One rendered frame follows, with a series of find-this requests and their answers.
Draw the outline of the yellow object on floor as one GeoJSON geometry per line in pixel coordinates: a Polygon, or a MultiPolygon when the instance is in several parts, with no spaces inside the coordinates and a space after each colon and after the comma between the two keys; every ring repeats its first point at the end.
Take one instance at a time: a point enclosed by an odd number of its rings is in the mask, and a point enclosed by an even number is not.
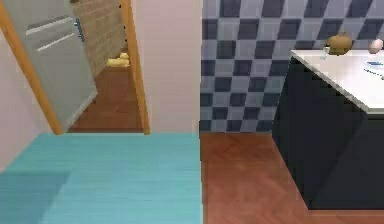
{"type": "Polygon", "coordinates": [[[110,58],[107,60],[109,67],[129,67],[129,55],[127,53],[121,53],[118,58],[110,58]]]}

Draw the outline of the dark counter with white top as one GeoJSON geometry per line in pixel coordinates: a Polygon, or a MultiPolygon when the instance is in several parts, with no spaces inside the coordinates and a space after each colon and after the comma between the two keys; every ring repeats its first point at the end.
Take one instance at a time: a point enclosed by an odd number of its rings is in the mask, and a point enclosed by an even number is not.
{"type": "Polygon", "coordinates": [[[293,55],[272,137],[310,210],[384,210],[384,115],[293,55]]]}

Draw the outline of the grey room door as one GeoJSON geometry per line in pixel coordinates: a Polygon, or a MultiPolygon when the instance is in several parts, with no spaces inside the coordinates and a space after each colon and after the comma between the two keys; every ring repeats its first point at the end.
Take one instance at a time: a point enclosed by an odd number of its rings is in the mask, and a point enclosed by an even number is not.
{"type": "Polygon", "coordinates": [[[70,0],[1,0],[63,130],[97,96],[70,0]]]}

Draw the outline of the pink egg-shaped object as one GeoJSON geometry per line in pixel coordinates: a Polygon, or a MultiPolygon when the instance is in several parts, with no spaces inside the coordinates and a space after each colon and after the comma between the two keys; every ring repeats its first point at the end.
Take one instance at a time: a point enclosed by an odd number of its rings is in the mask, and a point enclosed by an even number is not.
{"type": "Polygon", "coordinates": [[[381,39],[375,39],[371,42],[368,48],[370,54],[377,54],[384,47],[384,41],[381,39]]]}

